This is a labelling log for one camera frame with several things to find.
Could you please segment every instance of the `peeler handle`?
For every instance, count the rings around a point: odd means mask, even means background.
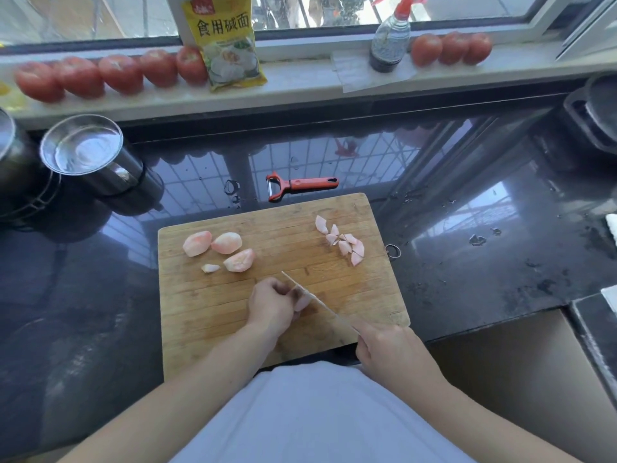
[[[294,178],[289,181],[291,191],[326,190],[339,186],[336,177]]]

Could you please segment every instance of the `left arm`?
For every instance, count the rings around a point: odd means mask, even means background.
[[[166,381],[59,463],[167,463],[240,391],[294,318],[296,291],[269,278],[249,298],[249,319],[180,375]]]

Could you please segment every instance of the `wooden cutting board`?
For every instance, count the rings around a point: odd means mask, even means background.
[[[336,224],[341,233],[362,240],[365,258],[353,267],[350,256],[330,247],[315,228],[315,217]],[[192,233],[209,230],[242,236],[242,249],[257,258],[243,273],[223,266],[227,256],[212,249],[189,258],[182,244]],[[204,274],[205,263],[221,265]],[[409,326],[370,204],[363,193],[273,207],[251,213],[166,227],[158,231],[158,276],[165,379],[203,357],[246,322],[246,301],[253,286],[266,277],[286,281],[285,271],[343,317]],[[344,322],[312,302],[282,335],[264,366],[330,350],[357,341]]]

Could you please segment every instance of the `window sill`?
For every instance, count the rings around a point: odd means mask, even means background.
[[[487,61],[476,67],[433,65],[406,81],[348,94],[343,93],[341,82],[329,60],[265,63],[264,72],[268,83],[260,87],[228,89],[213,94],[206,87],[193,88],[185,84],[168,90],[148,85],[136,97],[122,97],[115,91],[109,91],[104,98],[92,101],[76,97],[68,97],[61,104],[54,105],[29,101],[27,108],[13,115],[27,129],[40,130],[48,128],[62,117],[77,113],[99,113],[122,122],[346,97],[404,94],[446,87],[482,87],[511,81],[585,75],[617,68],[617,56],[613,51],[555,61],[560,49],[560,42],[499,45],[495,46]],[[0,77],[5,77],[2,73],[8,70],[7,67],[6,62],[0,65]]]

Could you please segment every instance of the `red tomato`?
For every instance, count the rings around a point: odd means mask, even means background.
[[[29,61],[14,74],[15,84],[28,97],[41,102],[58,102],[64,97],[64,89],[54,76],[54,70],[45,63]]]
[[[105,82],[120,94],[137,94],[144,89],[144,74],[131,57],[109,55],[99,62],[99,71]]]
[[[413,41],[412,60],[418,67],[427,67],[436,61],[443,51],[443,42],[435,34],[424,34]]]
[[[493,42],[483,32],[473,34],[469,38],[469,52],[463,58],[467,65],[477,65],[485,61],[493,51]]]
[[[90,60],[66,57],[56,63],[54,74],[64,89],[82,99],[96,99],[105,94],[101,72]]]
[[[172,87],[178,82],[174,56],[163,49],[149,50],[139,59],[144,76],[156,87]]]
[[[204,59],[196,47],[185,46],[176,55],[180,76],[191,86],[202,86],[208,80]]]
[[[439,61],[444,65],[454,65],[469,51],[469,40],[460,32],[454,31],[443,37],[443,51]]]

